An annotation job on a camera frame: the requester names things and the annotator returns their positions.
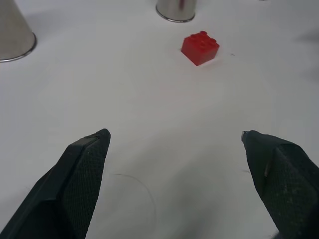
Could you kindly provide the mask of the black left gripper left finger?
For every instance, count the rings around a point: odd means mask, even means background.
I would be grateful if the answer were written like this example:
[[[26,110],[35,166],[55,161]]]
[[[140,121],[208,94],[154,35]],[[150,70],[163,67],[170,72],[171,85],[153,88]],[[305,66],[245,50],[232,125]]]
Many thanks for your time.
[[[104,128],[70,144],[32,187],[0,239],[85,239],[110,140]]]

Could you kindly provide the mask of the silver metal cup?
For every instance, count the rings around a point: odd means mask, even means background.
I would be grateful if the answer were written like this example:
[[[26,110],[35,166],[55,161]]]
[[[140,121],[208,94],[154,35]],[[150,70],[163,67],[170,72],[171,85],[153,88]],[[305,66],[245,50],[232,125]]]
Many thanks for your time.
[[[14,0],[0,0],[0,62],[21,59],[37,45],[37,37]]]
[[[157,0],[156,11],[172,22],[189,22],[195,17],[197,0]]]

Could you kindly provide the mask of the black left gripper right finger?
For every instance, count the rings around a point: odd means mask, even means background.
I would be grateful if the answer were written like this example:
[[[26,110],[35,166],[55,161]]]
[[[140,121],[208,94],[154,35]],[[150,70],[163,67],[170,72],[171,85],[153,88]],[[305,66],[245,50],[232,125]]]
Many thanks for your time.
[[[275,223],[274,239],[319,239],[319,167],[287,140],[244,131],[255,189]]]

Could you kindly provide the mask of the red toy building brick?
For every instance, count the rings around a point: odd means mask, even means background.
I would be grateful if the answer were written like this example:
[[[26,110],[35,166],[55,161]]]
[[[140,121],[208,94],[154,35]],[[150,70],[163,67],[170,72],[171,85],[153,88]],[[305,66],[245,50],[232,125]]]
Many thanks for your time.
[[[192,34],[183,41],[181,52],[195,65],[200,66],[215,58],[220,45],[206,31]]]

